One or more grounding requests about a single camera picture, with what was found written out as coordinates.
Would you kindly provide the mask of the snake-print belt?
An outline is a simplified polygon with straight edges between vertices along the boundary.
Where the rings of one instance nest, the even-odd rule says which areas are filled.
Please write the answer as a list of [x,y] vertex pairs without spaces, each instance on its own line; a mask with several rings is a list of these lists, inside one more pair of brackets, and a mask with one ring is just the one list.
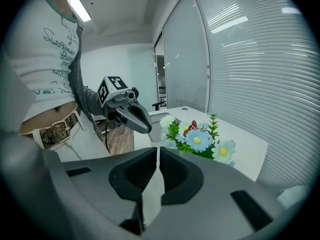
[[54,122],[51,126],[34,129],[22,136],[32,139],[38,143],[42,148],[49,149],[54,145],[65,142],[71,137],[71,130],[78,123],[79,114],[74,109],[63,120]]

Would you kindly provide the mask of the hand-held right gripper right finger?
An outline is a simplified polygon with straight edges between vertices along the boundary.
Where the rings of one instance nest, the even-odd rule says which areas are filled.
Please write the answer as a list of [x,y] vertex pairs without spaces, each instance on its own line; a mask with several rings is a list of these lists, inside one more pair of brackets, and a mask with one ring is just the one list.
[[162,147],[165,193],[147,240],[239,240],[274,221],[276,196],[237,169]]

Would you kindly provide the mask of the white table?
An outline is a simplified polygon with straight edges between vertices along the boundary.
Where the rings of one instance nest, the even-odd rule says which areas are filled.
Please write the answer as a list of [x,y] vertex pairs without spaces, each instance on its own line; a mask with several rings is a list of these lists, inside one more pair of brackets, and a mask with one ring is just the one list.
[[[197,123],[208,123],[210,116],[207,113],[188,106],[151,111],[149,115],[169,113],[180,121],[195,120]],[[236,153],[232,160],[234,168],[253,181],[258,179],[268,148],[268,142],[254,134],[217,118],[217,131],[221,140],[233,140],[236,143]]]

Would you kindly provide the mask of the blue white flower bouquet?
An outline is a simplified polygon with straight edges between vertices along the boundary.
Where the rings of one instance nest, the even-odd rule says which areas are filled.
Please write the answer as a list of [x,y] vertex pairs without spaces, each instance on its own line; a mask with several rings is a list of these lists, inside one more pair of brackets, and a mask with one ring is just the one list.
[[232,139],[220,140],[218,122],[215,114],[209,115],[208,123],[196,120],[178,122],[172,115],[160,120],[161,141],[171,150],[190,153],[234,167],[233,156],[236,143]]

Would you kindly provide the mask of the glass partition with blinds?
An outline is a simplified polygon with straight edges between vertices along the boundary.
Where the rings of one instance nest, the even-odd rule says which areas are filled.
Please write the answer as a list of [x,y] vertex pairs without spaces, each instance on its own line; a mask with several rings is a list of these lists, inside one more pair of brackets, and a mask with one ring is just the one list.
[[292,0],[170,2],[168,106],[213,113],[265,140],[262,184],[310,187],[320,173],[320,45],[299,8]]

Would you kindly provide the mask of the person's torso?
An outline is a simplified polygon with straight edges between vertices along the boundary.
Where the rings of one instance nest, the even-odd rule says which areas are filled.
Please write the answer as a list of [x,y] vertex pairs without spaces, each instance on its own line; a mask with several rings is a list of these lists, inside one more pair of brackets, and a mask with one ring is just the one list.
[[77,110],[70,138],[48,148],[62,162],[109,156],[84,95],[82,32],[69,0],[28,0],[4,40],[13,70],[35,97],[20,126],[21,136]]

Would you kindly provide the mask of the ceiling tube light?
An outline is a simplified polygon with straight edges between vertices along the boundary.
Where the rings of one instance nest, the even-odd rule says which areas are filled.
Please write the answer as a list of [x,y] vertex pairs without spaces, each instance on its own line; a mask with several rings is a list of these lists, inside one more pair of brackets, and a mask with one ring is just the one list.
[[83,22],[88,22],[92,19],[81,0],[68,0],[68,2],[73,11]]

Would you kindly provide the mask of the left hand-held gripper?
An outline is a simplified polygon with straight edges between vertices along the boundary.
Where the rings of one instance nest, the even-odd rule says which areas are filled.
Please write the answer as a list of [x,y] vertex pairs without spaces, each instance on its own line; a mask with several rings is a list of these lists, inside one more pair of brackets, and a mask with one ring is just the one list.
[[108,128],[117,128],[122,123],[140,134],[151,132],[148,111],[137,101],[139,91],[128,87],[120,76],[104,76],[97,93]]

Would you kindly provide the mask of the person's left forearm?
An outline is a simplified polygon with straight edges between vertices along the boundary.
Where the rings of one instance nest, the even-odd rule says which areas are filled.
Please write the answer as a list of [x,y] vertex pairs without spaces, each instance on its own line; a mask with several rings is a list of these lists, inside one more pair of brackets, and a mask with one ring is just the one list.
[[105,116],[106,110],[101,107],[98,93],[87,86],[83,90],[88,111],[95,116]]

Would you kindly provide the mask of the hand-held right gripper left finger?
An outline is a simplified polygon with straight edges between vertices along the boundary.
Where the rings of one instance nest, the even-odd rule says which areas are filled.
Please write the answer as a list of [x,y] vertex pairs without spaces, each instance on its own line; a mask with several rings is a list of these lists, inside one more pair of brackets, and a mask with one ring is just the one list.
[[161,211],[155,147],[62,165],[80,195],[117,226],[139,235]]

